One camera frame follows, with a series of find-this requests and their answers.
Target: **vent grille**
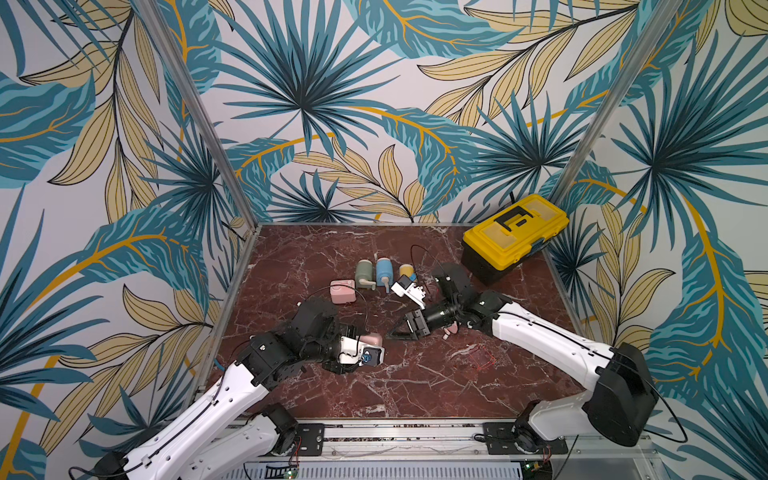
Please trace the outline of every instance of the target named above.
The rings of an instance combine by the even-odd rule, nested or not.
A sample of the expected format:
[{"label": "vent grille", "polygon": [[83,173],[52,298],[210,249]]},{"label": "vent grille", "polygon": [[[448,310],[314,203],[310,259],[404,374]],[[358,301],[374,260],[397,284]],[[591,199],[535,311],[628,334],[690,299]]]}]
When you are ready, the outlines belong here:
[{"label": "vent grille", "polygon": [[[267,474],[266,466],[285,464],[247,464],[253,480],[282,478]],[[302,462],[299,478],[312,480],[522,480],[521,466],[517,462]],[[242,468],[222,475],[220,480],[247,480]]]}]

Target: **red marble table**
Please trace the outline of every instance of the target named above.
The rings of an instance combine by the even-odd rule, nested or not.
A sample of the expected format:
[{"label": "red marble table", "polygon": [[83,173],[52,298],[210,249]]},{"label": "red marble table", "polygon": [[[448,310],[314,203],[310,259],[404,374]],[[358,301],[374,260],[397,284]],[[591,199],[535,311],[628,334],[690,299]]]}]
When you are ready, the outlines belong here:
[{"label": "red marble table", "polygon": [[[296,303],[331,280],[354,277],[362,258],[389,257],[411,263],[410,246],[427,247],[441,261],[458,263],[466,227],[265,226],[250,260],[218,353],[226,365],[249,335],[290,318]],[[419,279],[436,292],[428,272],[435,262],[414,249]],[[479,290],[484,287],[472,281]],[[494,290],[507,293],[533,313],[572,329],[551,273],[541,255],[525,261]],[[367,291],[367,329],[384,335],[414,308],[383,288]],[[362,326],[363,302],[339,307],[339,320]],[[462,329],[447,340],[437,333],[419,342],[385,340],[384,365],[334,375],[318,365],[279,385],[250,411],[281,402],[297,418],[514,417],[532,399],[553,400],[582,388],[533,354]],[[488,361],[492,365],[483,367]],[[214,370],[213,383],[220,376]]]}]

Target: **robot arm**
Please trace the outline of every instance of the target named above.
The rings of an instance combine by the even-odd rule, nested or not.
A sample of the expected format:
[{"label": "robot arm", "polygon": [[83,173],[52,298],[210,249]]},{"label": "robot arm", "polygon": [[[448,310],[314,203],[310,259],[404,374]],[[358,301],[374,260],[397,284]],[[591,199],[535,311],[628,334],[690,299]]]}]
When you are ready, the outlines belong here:
[{"label": "robot arm", "polygon": [[[658,400],[642,353],[594,342],[550,323],[500,293],[478,294],[463,268],[444,263],[432,272],[444,299],[413,310],[387,334],[417,340],[457,323],[514,343],[557,366],[585,391],[553,402],[535,400],[515,422],[515,443],[533,453],[561,435],[594,433],[619,445],[637,444]],[[399,290],[413,291],[401,277]],[[398,329],[406,324],[404,332]]]},{"label": "robot arm", "polygon": [[383,357],[381,336],[359,336],[353,326],[338,324],[333,304],[307,300],[281,329],[252,336],[219,381],[170,425],[129,452],[107,455],[94,473],[110,480],[202,480],[216,478],[245,458],[283,453],[293,443],[296,421],[280,406],[269,407],[239,431],[210,443],[281,381],[304,370],[307,362],[343,374],[377,366]]}]

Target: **toolbox lid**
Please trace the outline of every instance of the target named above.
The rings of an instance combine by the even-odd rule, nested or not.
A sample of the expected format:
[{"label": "toolbox lid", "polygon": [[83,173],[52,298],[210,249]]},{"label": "toolbox lid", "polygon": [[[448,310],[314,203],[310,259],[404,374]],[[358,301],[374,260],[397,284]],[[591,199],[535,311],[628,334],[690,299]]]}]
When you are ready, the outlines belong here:
[{"label": "toolbox lid", "polygon": [[568,225],[563,210],[541,195],[528,195],[464,232],[464,241],[495,269],[503,270],[549,240]]}]

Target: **wall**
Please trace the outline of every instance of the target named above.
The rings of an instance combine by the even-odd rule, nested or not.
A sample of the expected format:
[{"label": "wall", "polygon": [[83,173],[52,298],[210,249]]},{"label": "wall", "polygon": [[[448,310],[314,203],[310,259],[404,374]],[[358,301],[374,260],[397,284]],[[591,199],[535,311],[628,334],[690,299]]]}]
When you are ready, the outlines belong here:
[{"label": "wall", "polygon": [[67,478],[178,413],[247,232],[131,3],[0,20],[0,479]]},{"label": "wall", "polygon": [[551,191],[657,0],[215,3],[190,71],[260,221],[450,223]]},{"label": "wall", "polygon": [[[614,112],[551,251],[586,333],[642,348],[672,399],[690,441],[652,435],[672,479],[768,478],[766,33],[765,2],[683,3],[661,41],[681,55],[649,59],[660,75]],[[662,407],[651,425],[682,438]]]}]

